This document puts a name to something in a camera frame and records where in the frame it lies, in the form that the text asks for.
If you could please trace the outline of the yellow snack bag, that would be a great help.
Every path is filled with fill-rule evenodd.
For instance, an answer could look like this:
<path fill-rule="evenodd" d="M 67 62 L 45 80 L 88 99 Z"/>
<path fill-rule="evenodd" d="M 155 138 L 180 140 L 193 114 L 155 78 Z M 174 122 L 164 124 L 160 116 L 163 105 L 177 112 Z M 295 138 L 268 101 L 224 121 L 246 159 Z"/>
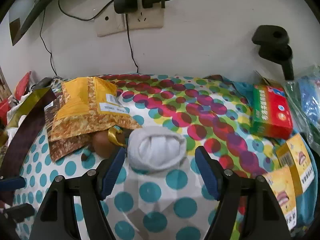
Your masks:
<path fill-rule="evenodd" d="M 50 141 L 104 131 L 113 126 L 137 129 L 140 124 L 117 99 L 118 87 L 99 77 L 62 83 L 63 106 L 54 116 Z"/>

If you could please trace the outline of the white sock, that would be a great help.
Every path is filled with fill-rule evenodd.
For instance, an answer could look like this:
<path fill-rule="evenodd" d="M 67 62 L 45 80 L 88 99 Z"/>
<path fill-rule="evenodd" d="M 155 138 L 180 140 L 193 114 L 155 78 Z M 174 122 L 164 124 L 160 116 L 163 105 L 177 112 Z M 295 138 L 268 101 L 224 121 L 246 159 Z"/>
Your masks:
<path fill-rule="evenodd" d="M 134 169 L 158 172 L 179 164 L 186 152 L 184 136 L 166 127 L 148 126 L 131 132 L 127 158 Z"/>

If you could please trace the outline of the gold storage box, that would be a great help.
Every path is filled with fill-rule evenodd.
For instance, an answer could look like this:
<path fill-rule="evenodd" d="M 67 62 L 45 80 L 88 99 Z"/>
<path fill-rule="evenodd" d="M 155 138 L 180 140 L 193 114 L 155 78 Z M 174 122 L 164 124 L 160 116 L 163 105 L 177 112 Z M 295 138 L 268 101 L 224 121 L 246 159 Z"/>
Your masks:
<path fill-rule="evenodd" d="M 1 201 L 7 204 L 13 203 L 16 190 L 9 185 L 9 181 L 17 180 L 20 185 L 24 183 L 24 179 L 20 178 L 21 167 L 37 135 L 44 127 L 44 107 L 55 99 L 56 95 L 49 87 L 34 90 L 7 125 L 7 128 L 11 128 L 18 124 L 21 116 L 26 116 L 14 135 L 1 164 Z"/>

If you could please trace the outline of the yellow carton front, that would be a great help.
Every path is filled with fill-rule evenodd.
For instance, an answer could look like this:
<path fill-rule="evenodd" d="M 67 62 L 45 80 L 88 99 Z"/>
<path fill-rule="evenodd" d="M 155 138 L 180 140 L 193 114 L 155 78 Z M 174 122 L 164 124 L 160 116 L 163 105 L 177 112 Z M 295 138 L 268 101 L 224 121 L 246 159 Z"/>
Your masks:
<path fill-rule="evenodd" d="M 263 174 L 263 177 L 278 201 L 289 230 L 292 230 L 297 224 L 297 208 L 290 168 L 285 165 L 281 169 Z"/>

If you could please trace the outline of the yellow carton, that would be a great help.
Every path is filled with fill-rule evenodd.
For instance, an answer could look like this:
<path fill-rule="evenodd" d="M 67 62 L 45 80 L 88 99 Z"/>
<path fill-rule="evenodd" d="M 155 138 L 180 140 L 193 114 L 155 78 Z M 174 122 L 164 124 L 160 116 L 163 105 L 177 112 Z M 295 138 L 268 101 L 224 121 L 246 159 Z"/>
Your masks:
<path fill-rule="evenodd" d="M 315 178 L 302 136 L 297 133 L 276 150 L 281 167 L 290 168 L 296 196 L 303 194 Z"/>
<path fill-rule="evenodd" d="M 290 168 L 285 165 L 281 169 L 263 174 L 263 177 L 278 201 L 289 230 L 292 230 L 297 224 L 297 208 Z"/>

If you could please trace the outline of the brown snack bag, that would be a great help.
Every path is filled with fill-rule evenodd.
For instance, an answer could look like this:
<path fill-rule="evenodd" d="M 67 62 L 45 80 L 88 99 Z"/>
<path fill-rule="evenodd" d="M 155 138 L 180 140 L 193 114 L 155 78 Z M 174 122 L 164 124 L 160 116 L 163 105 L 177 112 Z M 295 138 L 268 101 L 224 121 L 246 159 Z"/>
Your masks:
<path fill-rule="evenodd" d="M 54 117 L 57 111 L 65 104 L 62 92 L 57 93 L 56 96 L 57 98 L 55 100 L 44 107 L 45 126 L 47 130 L 50 158 L 52 162 L 56 162 L 62 157 L 65 157 L 68 154 L 87 146 L 91 141 L 91 136 L 88 134 L 51 141 L 51 131 Z"/>

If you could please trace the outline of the yellow carton rear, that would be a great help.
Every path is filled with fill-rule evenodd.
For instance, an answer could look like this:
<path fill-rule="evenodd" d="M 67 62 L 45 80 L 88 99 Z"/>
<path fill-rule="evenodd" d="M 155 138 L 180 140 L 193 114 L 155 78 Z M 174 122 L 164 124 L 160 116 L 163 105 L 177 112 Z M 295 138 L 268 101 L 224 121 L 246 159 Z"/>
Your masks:
<path fill-rule="evenodd" d="M 276 150 L 281 167 L 290 168 L 296 196 L 303 194 L 315 178 L 302 136 L 297 133 Z"/>

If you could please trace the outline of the polka dot bed sheet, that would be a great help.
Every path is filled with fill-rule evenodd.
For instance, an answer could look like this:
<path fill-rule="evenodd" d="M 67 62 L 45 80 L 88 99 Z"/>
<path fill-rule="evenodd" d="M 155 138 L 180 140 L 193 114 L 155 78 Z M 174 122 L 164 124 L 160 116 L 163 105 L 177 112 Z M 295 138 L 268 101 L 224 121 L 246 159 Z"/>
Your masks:
<path fill-rule="evenodd" d="M 1 239 L 316 238 L 317 166 L 281 87 L 56 77 L 12 112 Z"/>

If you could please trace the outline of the red packet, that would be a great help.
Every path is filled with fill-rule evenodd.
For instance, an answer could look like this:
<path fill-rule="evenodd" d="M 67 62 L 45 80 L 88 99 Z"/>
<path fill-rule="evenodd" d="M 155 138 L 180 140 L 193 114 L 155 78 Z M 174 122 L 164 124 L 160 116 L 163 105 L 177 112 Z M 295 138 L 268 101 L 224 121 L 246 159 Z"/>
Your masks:
<path fill-rule="evenodd" d="M 28 86 L 30 81 L 31 71 L 27 72 L 24 77 L 18 82 L 15 91 L 14 98 L 18 101 L 21 100 L 22 96 L 28 93 Z"/>

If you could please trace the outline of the dark device on left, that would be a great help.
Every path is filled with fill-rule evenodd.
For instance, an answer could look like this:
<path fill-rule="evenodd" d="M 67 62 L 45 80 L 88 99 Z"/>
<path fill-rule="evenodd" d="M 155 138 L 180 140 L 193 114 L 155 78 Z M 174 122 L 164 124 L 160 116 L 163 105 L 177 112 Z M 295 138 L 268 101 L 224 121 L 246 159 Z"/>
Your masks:
<path fill-rule="evenodd" d="M 51 77 L 45 77 L 40 82 L 31 86 L 31 91 L 48 87 L 52 83 Z"/>

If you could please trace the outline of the red green medicine box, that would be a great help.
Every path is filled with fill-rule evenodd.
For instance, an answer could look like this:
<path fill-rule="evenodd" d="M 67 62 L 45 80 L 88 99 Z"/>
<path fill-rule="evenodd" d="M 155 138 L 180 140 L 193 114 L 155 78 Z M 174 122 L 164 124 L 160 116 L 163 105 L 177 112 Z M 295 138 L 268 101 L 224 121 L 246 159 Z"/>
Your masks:
<path fill-rule="evenodd" d="M 251 133 L 287 140 L 292 131 L 293 122 L 285 91 L 282 88 L 254 85 Z"/>

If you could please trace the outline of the clear bag with blue items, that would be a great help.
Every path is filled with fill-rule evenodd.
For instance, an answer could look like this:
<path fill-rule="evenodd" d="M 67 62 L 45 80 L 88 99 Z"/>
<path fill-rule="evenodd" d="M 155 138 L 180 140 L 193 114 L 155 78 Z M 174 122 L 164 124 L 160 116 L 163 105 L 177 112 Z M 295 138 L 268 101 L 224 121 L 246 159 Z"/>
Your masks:
<path fill-rule="evenodd" d="M 310 146 L 319 148 L 319 66 L 304 70 L 284 88 L 297 129 Z"/>

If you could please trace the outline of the black wall hook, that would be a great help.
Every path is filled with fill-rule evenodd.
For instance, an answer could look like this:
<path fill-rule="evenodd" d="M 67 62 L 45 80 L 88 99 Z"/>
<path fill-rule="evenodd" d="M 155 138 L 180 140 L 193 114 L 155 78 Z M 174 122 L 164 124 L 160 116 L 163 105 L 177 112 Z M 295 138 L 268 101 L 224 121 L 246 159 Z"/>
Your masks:
<path fill-rule="evenodd" d="M 260 25 L 252 37 L 252 42 L 260 47 L 259 56 L 281 65 L 284 79 L 293 81 L 295 79 L 292 65 L 293 52 L 289 41 L 287 31 L 277 25 Z"/>

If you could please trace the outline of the wall socket plate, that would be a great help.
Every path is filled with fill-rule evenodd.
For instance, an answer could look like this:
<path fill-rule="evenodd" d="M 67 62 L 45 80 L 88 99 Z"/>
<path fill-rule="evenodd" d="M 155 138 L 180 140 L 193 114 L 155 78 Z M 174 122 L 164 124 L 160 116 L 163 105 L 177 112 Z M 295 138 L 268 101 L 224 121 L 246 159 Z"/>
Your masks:
<path fill-rule="evenodd" d="M 138 0 L 138 10 L 128 15 L 129 30 L 162 28 L 164 26 L 164 8 L 155 3 L 152 8 L 145 9 L 142 0 Z M 125 15 L 117 14 L 110 5 L 94 20 L 97 37 L 104 37 L 126 31 Z"/>

